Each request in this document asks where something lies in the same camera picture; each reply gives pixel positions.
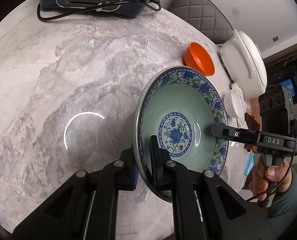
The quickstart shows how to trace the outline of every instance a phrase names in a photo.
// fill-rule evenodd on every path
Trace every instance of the table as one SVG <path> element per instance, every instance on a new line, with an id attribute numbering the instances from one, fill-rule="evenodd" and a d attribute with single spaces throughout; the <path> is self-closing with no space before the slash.
<path id="1" fill-rule="evenodd" d="M 221 98 L 231 83 L 217 46 L 168 11 L 42 23 L 37 4 L 25 1 L 0 23 L 0 223 L 10 232 L 77 170 L 99 170 L 131 146 L 142 89 L 163 68 L 182 65 L 191 41 L 211 55 L 209 80 Z M 98 115 L 76 117 L 84 112 Z M 247 157 L 243 145 L 230 147 L 221 176 L 236 191 Z M 117 217 L 117 239 L 174 230 L 172 205 L 140 176 L 135 192 L 120 192 Z"/>

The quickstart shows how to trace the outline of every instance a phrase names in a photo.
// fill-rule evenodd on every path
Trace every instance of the black power cord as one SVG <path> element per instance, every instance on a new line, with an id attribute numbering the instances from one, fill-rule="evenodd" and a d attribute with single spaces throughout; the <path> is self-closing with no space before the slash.
<path id="1" fill-rule="evenodd" d="M 294 159 L 294 154 L 295 154 L 295 151 L 294 151 L 293 154 L 292 154 L 292 157 L 291 157 L 291 160 L 290 160 L 289 167 L 287 168 L 287 172 L 285 173 L 285 175 L 284 175 L 284 177 L 281 179 L 281 181 L 280 181 L 279 183 L 277 183 L 274 187 L 271 187 L 271 188 L 269 188 L 269 189 L 267 189 L 267 190 L 265 190 L 265 191 L 263 191 L 263 192 L 261 192 L 261 193 L 256 194 L 255 196 L 253 196 L 253 197 L 247 199 L 246 202 L 250 202 L 251 200 L 256 199 L 256 198 L 258 198 L 259 196 L 262 196 L 262 195 L 264 195 L 264 194 L 266 194 L 266 193 L 269 193 L 269 192 L 275 190 L 278 186 L 280 186 L 281 183 L 282 183 L 282 181 L 287 177 L 288 173 L 290 172 L 291 165 L 292 165 L 292 162 L 293 162 L 293 159 Z"/>
<path id="2" fill-rule="evenodd" d="M 113 3 L 106 3 L 106 4 L 95 5 L 95 6 L 91 6 L 91 7 L 85 8 L 85 9 L 78 9 L 78 10 L 76 10 L 74 12 L 63 13 L 63 14 L 60 14 L 60 15 L 57 15 L 57 16 L 43 18 L 41 16 L 41 12 L 40 12 L 41 6 L 40 6 L 40 4 L 38 4 L 38 6 L 37 6 L 37 17 L 42 22 L 49 22 L 49 21 L 57 20 L 57 19 L 60 19 L 60 18 L 69 16 L 69 15 L 73 15 L 73 14 L 89 12 L 89 11 L 93 11 L 93 10 L 100 9 L 100 8 L 103 8 L 103 7 L 109 7 L 109 6 L 114 6 L 114 5 L 125 5 L 125 4 L 143 5 L 143 6 L 148 7 L 151 10 L 156 11 L 156 12 L 158 12 L 158 11 L 161 10 L 161 4 L 156 4 L 156 5 L 158 5 L 158 8 L 154 8 L 153 6 L 148 5 L 148 4 L 144 3 L 144 2 L 140 2 L 140 1 L 122 1 L 122 2 L 113 2 Z"/>

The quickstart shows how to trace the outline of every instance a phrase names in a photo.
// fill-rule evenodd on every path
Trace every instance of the floral pattern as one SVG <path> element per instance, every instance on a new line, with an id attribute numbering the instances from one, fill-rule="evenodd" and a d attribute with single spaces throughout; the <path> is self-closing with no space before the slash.
<path id="1" fill-rule="evenodd" d="M 183 155 L 191 144 L 192 131 L 184 115 L 173 112 L 167 114 L 159 127 L 159 142 L 172 157 Z"/>
<path id="2" fill-rule="evenodd" d="M 142 155 L 144 169 L 148 176 L 150 176 L 151 174 L 145 162 L 143 143 L 141 137 L 143 115 L 145 112 L 146 105 L 150 101 L 150 98 L 154 96 L 161 88 L 173 83 L 182 83 L 193 87 L 204 97 L 205 101 L 209 105 L 213 115 L 214 123 L 225 123 L 226 125 L 228 124 L 222 100 L 215 88 L 212 86 L 212 84 L 207 80 L 207 78 L 205 78 L 203 75 L 196 72 L 195 70 L 183 66 L 171 67 L 170 69 L 164 70 L 164 73 L 154 81 L 154 83 L 148 90 L 146 97 L 143 101 L 141 110 L 141 120 L 139 124 L 140 151 Z M 185 135 L 185 132 L 183 132 L 182 137 L 185 138 L 184 136 L 188 136 L 189 138 L 191 138 L 188 133 L 187 135 Z M 226 160 L 227 150 L 228 141 L 223 138 L 216 138 L 214 154 L 208 169 L 214 171 L 216 174 L 219 175 L 223 169 Z M 163 191 L 162 193 L 165 196 L 171 198 L 170 192 Z"/>

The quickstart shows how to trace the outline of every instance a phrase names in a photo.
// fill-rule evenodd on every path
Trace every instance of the rice cooker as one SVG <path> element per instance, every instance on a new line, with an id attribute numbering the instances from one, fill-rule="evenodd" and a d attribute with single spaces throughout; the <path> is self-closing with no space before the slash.
<path id="1" fill-rule="evenodd" d="M 244 99 L 258 98 L 265 92 L 267 75 L 262 55 L 243 31 L 233 30 L 232 37 L 218 53 L 231 79 L 241 88 Z"/>

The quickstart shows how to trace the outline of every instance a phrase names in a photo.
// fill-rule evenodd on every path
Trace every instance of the gray quilted chair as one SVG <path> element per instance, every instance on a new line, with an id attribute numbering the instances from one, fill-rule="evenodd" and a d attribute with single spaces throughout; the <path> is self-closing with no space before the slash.
<path id="1" fill-rule="evenodd" d="M 170 12 L 191 24 L 215 44 L 232 36 L 233 28 L 210 0 L 173 0 Z"/>

